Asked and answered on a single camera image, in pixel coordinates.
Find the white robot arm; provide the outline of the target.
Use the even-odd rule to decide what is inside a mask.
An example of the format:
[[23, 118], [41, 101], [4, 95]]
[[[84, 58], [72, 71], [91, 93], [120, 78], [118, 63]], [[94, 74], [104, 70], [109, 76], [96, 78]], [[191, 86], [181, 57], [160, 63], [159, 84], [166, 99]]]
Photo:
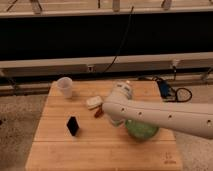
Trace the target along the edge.
[[118, 82], [104, 100], [102, 110], [114, 123], [131, 119], [213, 139], [213, 105], [137, 101], [132, 99], [132, 95], [130, 85]]

